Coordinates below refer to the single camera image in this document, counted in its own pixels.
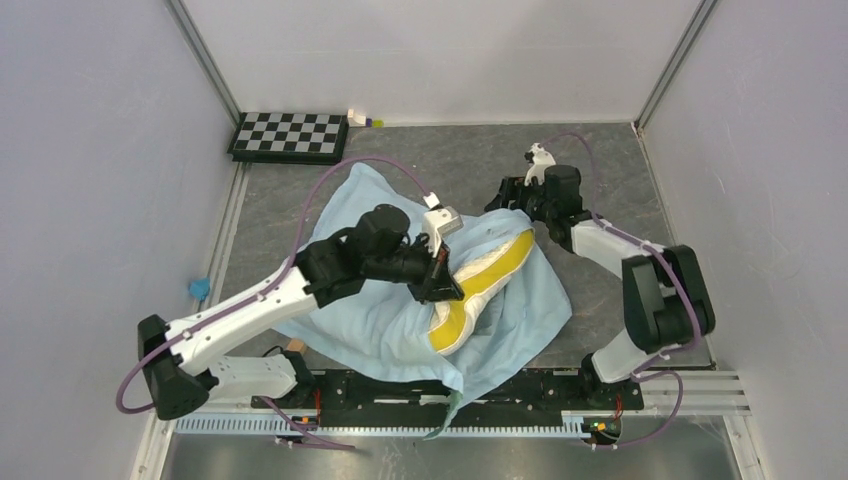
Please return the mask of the cream and yellow pillow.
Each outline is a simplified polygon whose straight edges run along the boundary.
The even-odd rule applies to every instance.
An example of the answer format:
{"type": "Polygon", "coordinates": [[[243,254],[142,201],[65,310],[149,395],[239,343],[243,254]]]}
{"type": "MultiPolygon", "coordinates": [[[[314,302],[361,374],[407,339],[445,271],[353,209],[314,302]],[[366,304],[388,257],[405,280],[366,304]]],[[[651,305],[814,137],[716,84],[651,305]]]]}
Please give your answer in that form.
{"type": "Polygon", "coordinates": [[[430,319],[428,340],[437,353],[451,355],[467,342],[485,307],[523,267],[534,245],[535,233],[526,229],[460,268],[464,297],[436,302],[430,319]]]}

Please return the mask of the light blue pillowcase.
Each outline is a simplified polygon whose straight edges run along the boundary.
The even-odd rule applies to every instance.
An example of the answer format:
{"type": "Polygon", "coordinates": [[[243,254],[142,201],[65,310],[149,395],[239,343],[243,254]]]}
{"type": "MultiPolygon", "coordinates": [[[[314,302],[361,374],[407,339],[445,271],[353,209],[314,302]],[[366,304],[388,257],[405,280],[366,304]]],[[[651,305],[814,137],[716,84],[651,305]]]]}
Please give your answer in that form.
{"type": "Polygon", "coordinates": [[[541,353],[573,314],[525,214],[498,209],[462,221],[446,241],[450,270],[461,284],[482,261],[501,265],[516,251],[524,260],[488,283],[488,294],[466,289],[464,316],[450,319],[447,309],[415,301],[402,284],[368,280],[358,294],[276,327],[372,379],[436,380],[447,387],[447,411],[428,439],[541,353]]]}

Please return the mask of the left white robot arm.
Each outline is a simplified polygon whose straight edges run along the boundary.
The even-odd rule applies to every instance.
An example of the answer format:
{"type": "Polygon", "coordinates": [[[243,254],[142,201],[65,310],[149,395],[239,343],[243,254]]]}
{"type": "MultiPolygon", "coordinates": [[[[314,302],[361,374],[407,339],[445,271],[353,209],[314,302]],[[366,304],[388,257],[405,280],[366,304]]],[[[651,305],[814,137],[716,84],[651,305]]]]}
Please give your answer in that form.
{"type": "Polygon", "coordinates": [[[462,299],[445,242],[462,225],[454,209],[437,206],[409,239],[406,213],[380,204],[217,306],[172,321],[144,318],[137,325],[138,370],[151,409],[160,420],[175,420],[218,399],[264,396],[306,405],[314,381],[293,355],[230,358],[228,352],[285,320],[358,294],[368,280],[404,284],[420,303],[462,299]]]}

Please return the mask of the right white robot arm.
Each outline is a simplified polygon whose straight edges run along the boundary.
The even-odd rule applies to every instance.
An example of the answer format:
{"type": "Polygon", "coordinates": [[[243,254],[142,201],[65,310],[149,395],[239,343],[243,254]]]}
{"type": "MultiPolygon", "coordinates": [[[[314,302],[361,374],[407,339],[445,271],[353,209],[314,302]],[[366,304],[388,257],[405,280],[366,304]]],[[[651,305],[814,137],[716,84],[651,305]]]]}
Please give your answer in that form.
{"type": "Polygon", "coordinates": [[[623,330],[583,360],[577,382],[580,400],[602,408],[617,396],[617,383],[640,379],[660,357],[693,348],[714,331],[716,319],[694,250],[614,227],[584,207],[581,183],[579,170],[567,165],[505,177],[486,208],[525,213],[561,248],[621,280],[623,330]]]}

